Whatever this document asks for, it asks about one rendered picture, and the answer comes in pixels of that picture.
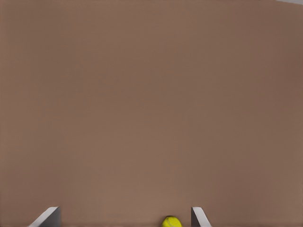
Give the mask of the yellow tennis ball tube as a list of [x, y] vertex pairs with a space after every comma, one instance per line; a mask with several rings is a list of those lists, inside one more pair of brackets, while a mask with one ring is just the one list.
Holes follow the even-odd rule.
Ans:
[[180, 220], [175, 216], [167, 216], [162, 224], [161, 227], [183, 227]]

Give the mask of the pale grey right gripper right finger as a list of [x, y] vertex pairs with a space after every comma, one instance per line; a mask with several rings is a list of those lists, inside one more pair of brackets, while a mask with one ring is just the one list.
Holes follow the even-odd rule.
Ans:
[[212, 227], [201, 207], [191, 208], [191, 227]]

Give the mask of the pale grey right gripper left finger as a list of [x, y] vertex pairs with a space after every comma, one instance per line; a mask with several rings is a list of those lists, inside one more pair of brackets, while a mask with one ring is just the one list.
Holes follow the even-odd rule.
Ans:
[[61, 227], [61, 208], [49, 207], [28, 227]]

